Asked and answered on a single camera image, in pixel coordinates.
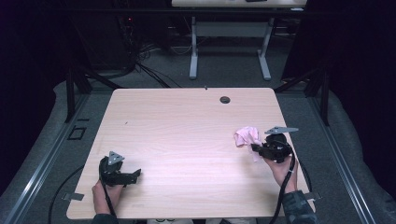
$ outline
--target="table leg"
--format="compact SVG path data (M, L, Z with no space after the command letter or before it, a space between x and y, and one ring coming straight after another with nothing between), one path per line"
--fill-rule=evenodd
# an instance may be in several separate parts
M190 65L190 79L197 78L197 67L198 67L198 49L197 49L197 33L196 33L196 21L195 17L191 20L191 65Z
M265 52L267 51L268 43L271 38L273 24L274 24L274 19L270 19L267 23L267 27L265 27L265 36L264 36L264 40L262 42L262 48L257 50L264 80L271 80L271 75L270 75L270 71L268 69L268 64L267 64L267 61L265 60Z

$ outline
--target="crumpled cloth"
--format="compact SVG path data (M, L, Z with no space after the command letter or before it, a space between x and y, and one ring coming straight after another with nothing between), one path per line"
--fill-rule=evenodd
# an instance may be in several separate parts
M243 127L235 132L233 138L235 139L237 147L247 146L247 149L249 153L252 154L255 162L262 158L258 152L253 151L251 148L251 144L262 145L262 141L260 141L259 137L259 131L257 131L255 127Z

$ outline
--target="jacket sleeve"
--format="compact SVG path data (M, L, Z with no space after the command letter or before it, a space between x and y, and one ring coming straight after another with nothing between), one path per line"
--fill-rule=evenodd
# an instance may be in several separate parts
M282 200L288 224L318 224L317 215L312 210L302 191L287 193Z
M92 224L119 224L116 217L110 214L96 214Z

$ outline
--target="light wood surface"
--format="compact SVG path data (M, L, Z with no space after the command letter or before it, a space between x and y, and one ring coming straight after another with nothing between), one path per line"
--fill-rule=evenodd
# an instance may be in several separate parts
M76 188L85 196L70 203L67 216L93 218L99 161L115 151L125 157L123 173L142 169L123 190L119 218L271 217L279 185L263 160L235 145L234 133L246 126L262 141L265 131L286 126L273 90L114 91ZM308 192L301 169L298 175Z
M306 0L172 0L173 7L305 7Z

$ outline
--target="hand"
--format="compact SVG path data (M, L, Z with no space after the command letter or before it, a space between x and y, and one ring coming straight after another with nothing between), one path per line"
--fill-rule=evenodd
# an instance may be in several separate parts
M286 174L288 173L290 169L290 163L291 163L291 156L288 156L285 158L285 161L281 163L276 163L276 161L271 161L268 159L265 159L265 162L270 166L275 181L279 186L282 186L283 181L285 180ZM298 167L298 161L296 160L294 164L294 169L293 173L291 174L291 177L289 179L288 185L286 185L285 188L285 193L293 192L297 190L297 167Z
M122 191L123 185L116 185L110 187L106 185L106 190L108 197L110 198L113 207L115 208L119 203L120 194ZM96 182L96 184L92 187L93 194L93 205L96 214L111 214L110 209L108 208L105 191L103 190L102 183L100 180Z

